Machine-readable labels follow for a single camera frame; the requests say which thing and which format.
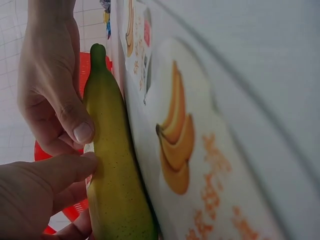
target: red plastic basket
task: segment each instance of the red plastic basket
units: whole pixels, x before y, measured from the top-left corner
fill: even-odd
[[[109,60],[108,57],[105,58],[106,66],[109,69],[110,72],[112,72],[112,62]],[[85,85],[88,79],[90,73],[90,54],[81,52],[80,53],[80,76],[79,76],[79,91],[81,94],[81,97],[83,97]],[[34,144],[34,160],[35,161],[41,161],[48,158],[51,158],[52,156],[44,152],[37,141],[35,141]],[[67,207],[64,210],[62,210],[63,214],[71,221],[73,222],[79,217],[79,214],[86,210],[88,208],[88,200],[85,199],[73,206]],[[44,230],[47,234],[54,234],[56,231],[51,228],[50,226],[47,226],[47,228]]]

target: finger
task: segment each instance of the finger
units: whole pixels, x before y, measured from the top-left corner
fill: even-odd
[[[32,104],[29,107],[20,105],[20,111],[40,147],[52,156],[75,154],[77,151],[74,150],[72,144],[66,142],[65,139],[59,139],[64,129],[50,103],[43,99],[41,102]]]
[[[87,197],[86,182],[75,182],[67,189],[59,192],[53,200],[52,215],[79,203]]]
[[[72,75],[73,87],[80,97],[79,91],[79,75],[80,75],[80,35],[76,20],[73,18],[65,23],[65,26],[71,36],[71,45],[74,52],[74,69]]]
[[[95,236],[94,236],[93,233],[90,235],[90,237],[88,238],[88,240],[95,240]]]
[[[52,81],[52,89],[45,93],[46,98],[68,135],[78,144],[89,143],[94,137],[94,123],[77,95],[71,73],[65,69],[61,71],[64,84]]]
[[[87,152],[82,156],[60,155],[31,164],[32,171],[35,171],[56,195],[71,184],[85,180],[95,171],[98,160],[93,152]]]
[[[71,139],[71,137],[68,135],[68,133],[64,132],[63,134],[61,134],[59,136],[59,139],[64,141],[66,144],[68,144],[70,147],[72,147],[73,149],[75,150],[80,150],[80,149],[83,149],[84,148],[84,145],[82,144],[79,144],[75,141],[73,141]]]
[[[60,240],[85,240],[92,233],[89,210],[85,210],[80,216],[68,226],[55,235]]]

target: banana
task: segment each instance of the banana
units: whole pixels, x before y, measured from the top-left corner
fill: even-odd
[[[158,240],[157,225],[144,192],[126,107],[106,67],[106,49],[90,50],[84,104],[95,124],[98,166],[87,189],[96,240]]]
[[[164,180],[173,192],[183,195],[187,192],[189,186],[189,165],[184,162],[179,171],[173,170],[164,154],[163,149],[160,149],[160,162]]]
[[[128,27],[126,29],[126,36],[130,33],[130,27],[131,27],[131,15],[132,15],[132,0],[129,0],[129,21],[128,21]]]
[[[174,117],[175,106],[176,106],[175,103],[176,103],[176,98],[177,98],[176,92],[177,92],[177,88],[178,88],[176,75],[178,74],[178,71],[179,70],[178,70],[178,66],[177,66],[177,61],[174,60],[172,63],[172,74],[171,74],[172,91],[171,91],[169,112],[168,112],[166,119],[161,124],[162,129],[166,129],[170,125],[170,123],[172,122],[172,119]]]
[[[156,127],[156,133],[162,146],[163,153],[174,171],[179,171],[188,162],[195,144],[195,130],[191,114],[188,114],[183,123],[179,140],[171,144],[161,129]]]
[[[175,144],[180,137],[186,118],[185,89],[183,78],[177,68],[177,63],[175,61],[173,62],[172,66],[172,78],[173,84],[175,84],[176,86],[172,88],[174,92],[172,91],[172,100],[170,103],[170,109],[167,118],[168,121],[171,121],[167,127],[162,125],[161,128],[163,135],[168,140],[168,142],[171,144]]]
[[[127,45],[126,56],[129,58],[134,50],[134,7],[133,0],[129,0],[129,21],[125,34]]]

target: white tile wall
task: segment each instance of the white tile wall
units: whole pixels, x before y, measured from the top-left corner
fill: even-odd
[[[18,63],[28,21],[27,0],[0,0],[0,164],[34,161],[35,138],[16,104]],[[106,25],[99,0],[76,0],[74,18],[79,27],[80,49],[106,45]],[[60,230],[69,223],[60,212],[49,225]]]

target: banana illustration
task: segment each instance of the banana illustration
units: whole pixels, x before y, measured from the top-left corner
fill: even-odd
[[[132,0],[129,0],[129,18],[128,18],[129,21],[128,21],[128,27],[127,27],[127,29],[126,29],[126,34],[125,34],[125,36],[128,36],[129,33],[130,33],[130,28],[131,28],[131,14],[132,14],[131,9],[132,9]]]
[[[188,114],[186,116],[181,135],[176,144],[168,142],[159,127],[156,127],[156,131],[168,163],[174,171],[179,171],[188,162],[194,149],[195,130],[192,115]]]
[[[163,177],[173,192],[183,195],[189,186],[189,159],[195,145],[193,117],[186,114],[183,77],[177,62],[172,63],[172,94],[168,115],[156,124],[160,143],[160,161]]]
[[[168,163],[168,160],[162,149],[160,150],[160,161],[164,180],[172,189],[172,191],[179,195],[185,194],[189,186],[188,163],[184,162],[182,168],[179,171],[173,170]]]
[[[126,56],[129,58],[134,50],[134,7],[133,0],[129,0],[129,21],[125,34],[127,45]]]
[[[186,118],[185,90],[183,79],[177,67],[177,62],[172,64],[172,96],[168,118],[161,128],[163,135],[169,143],[178,141]]]
[[[177,78],[176,75],[178,74],[178,66],[177,66],[177,62],[174,60],[172,63],[172,92],[171,92],[171,100],[170,100],[170,107],[169,107],[169,113],[168,116],[166,117],[166,119],[163,121],[161,127],[163,129],[166,129],[170,123],[172,122],[172,119],[174,118],[174,113],[175,113],[175,102],[176,102],[176,91],[177,91]]]

